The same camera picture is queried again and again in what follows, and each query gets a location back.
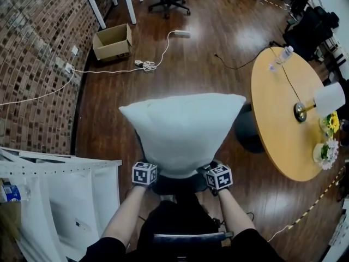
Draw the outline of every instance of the pillow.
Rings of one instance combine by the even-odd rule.
[[[187,178],[209,164],[246,98],[235,94],[196,94],[153,99],[120,107],[136,129],[145,158],[161,175]]]

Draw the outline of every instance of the lamp base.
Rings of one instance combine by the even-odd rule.
[[[301,102],[294,105],[293,113],[298,122],[304,122],[306,120],[306,109]]]

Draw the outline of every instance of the wooden floor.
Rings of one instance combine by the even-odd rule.
[[[174,29],[190,30],[191,38],[171,36],[170,48],[162,64],[151,73],[88,74],[77,130],[76,153],[80,157],[122,159],[119,172],[123,200],[131,186],[131,166],[141,158],[133,128],[118,108],[146,99],[206,92],[241,94],[250,100],[253,64],[233,71],[214,57],[218,53],[231,66],[251,60],[269,41],[282,42],[282,32],[289,18],[286,10],[262,0],[186,0],[191,16],[174,9],[170,19],[162,13],[148,13],[148,6],[158,0],[133,0],[137,25],[131,25],[133,55],[121,63],[91,63],[90,70],[134,69],[136,59],[160,60]],[[271,0],[281,6],[283,3]],[[125,0],[111,11],[107,27],[130,23]],[[326,72],[312,63],[321,76]],[[308,182],[294,182],[272,165],[265,153],[251,154],[236,141],[231,130],[216,154],[232,168],[231,191],[246,212],[255,214],[254,223],[261,235],[270,239],[284,226],[292,224],[321,195],[339,170],[339,161],[330,171],[321,172]],[[336,202],[336,187],[292,230],[279,234],[272,246],[287,261],[318,261],[333,234],[341,214]],[[221,217],[217,198],[210,192],[199,195],[211,216]],[[157,206],[159,199],[149,193],[141,216]],[[132,241],[135,247],[136,236]]]

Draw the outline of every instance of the white lampshade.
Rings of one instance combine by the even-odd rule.
[[[325,86],[315,92],[314,102],[320,116],[328,116],[345,104],[344,91],[338,82]]]

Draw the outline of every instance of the white lamp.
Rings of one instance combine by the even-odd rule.
[[[314,94],[313,105],[305,107],[301,102],[298,102],[294,105],[293,112],[296,120],[303,122],[306,120],[306,112],[313,108],[316,108],[321,117],[326,117],[344,104],[344,91],[340,84],[336,82],[317,90]]]

